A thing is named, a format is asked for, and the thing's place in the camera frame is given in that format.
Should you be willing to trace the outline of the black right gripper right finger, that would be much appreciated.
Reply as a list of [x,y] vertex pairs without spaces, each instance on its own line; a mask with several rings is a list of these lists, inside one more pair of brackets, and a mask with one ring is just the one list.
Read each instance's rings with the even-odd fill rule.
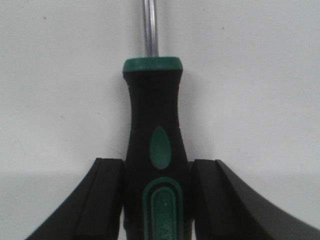
[[198,240],[318,240],[319,229],[280,209],[221,160],[191,167]]

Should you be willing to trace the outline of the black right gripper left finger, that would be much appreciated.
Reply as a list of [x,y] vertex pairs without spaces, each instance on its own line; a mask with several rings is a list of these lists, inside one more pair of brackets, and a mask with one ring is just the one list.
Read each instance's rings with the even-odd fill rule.
[[116,240],[123,205],[123,161],[97,158],[29,240]]

